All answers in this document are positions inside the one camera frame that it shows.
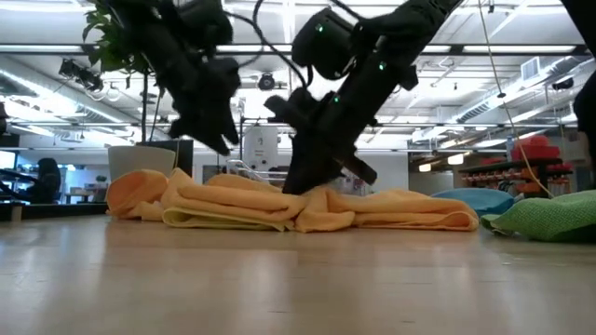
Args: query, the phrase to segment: desk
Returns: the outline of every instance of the desk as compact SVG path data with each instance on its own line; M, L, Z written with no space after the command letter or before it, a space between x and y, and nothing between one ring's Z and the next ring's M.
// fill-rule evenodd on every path
M66 204L70 204L71 203L71 197L77 197L80 196L81 198L83 198L83 202L87 203L89 202L89 197L92 196L93 194L65 194L66 196Z

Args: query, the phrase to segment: green towel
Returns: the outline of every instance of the green towel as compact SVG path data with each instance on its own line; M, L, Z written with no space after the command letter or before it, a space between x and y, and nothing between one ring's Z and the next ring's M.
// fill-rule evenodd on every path
M519 233L546 242L596 242L596 191L526 199L481 225L498 235Z

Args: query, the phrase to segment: orange towel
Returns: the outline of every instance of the orange towel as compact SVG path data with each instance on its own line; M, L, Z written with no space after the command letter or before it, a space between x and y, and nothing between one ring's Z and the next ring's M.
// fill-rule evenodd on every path
M169 182L158 175L142 170L115 181L107 196L110 214L144 220L161 215L173 227L289 229L303 233L351 226L452 231L478 227L476 213L465 203L410 191L360 197L318 187L304 195L292 195L236 175L218 175L206 185L195 184L179 169ZM153 204L159 198L161 205Z
M119 219L160 221L161 211L154 203L166 192L167 187L168 178L160 172L130 172L110 184L105 195L108 214Z

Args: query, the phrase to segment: white planter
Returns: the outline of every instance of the white planter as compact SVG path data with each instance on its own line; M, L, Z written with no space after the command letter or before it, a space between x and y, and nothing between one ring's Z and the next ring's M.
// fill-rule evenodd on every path
M172 150L146 146L113 146L108 148L110 179L138 169L152 169L169 176L174 168L176 153Z

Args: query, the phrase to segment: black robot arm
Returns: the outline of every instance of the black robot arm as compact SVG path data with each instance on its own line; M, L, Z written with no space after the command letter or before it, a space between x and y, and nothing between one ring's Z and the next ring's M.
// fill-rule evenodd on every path
M265 106L296 129L284 193L301 194L351 170L368 183L376 172L355 157L355 142L397 86L418 84L414 61L462 0L410 0L394 12L351 26L330 9L296 35L292 60L334 80L337 92L314 100L299 88Z
M376 172L354 156L359 134L396 86L418 84L413 63L463 0L410 0L394 12L355 26L330 9L305 25L292 44L292 60L323 77L345 81L337 92L313 99L305 87L289 100L265 106L296 129L285 193L301 194L340 176L346 167L368 183ZM219 0L175 7L171 0L105 0L117 21L174 99L180 119L174 138L189 135L219 154L222 138L238 136L229 100L240 86L238 64L215 59L216 46L231 42L232 28Z

